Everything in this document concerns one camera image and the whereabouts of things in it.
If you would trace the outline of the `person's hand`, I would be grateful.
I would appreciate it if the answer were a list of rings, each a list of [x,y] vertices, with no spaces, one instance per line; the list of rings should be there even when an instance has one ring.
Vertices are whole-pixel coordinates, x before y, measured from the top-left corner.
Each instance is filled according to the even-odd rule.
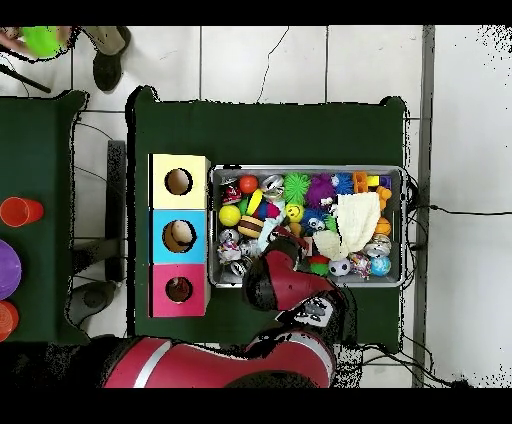
[[[29,53],[25,42],[21,40],[21,30],[19,27],[1,27],[0,43],[9,50],[23,54]]]

